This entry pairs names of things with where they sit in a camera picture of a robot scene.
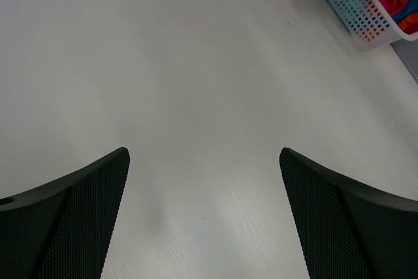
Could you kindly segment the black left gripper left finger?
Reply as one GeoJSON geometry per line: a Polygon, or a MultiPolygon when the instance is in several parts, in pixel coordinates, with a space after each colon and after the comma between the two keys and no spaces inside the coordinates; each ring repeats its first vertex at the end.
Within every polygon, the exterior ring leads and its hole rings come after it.
{"type": "Polygon", "coordinates": [[[100,278],[127,181],[121,147],[1,199],[2,278],[100,278]]]}

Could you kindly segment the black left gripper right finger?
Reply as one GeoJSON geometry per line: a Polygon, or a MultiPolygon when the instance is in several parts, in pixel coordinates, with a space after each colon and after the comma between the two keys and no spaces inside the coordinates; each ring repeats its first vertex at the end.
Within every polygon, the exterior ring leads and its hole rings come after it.
{"type": "Polygon", "coordinates": [[[417,201],[290,148],[279,164],[310,278],[417,277],[417,201]]]}

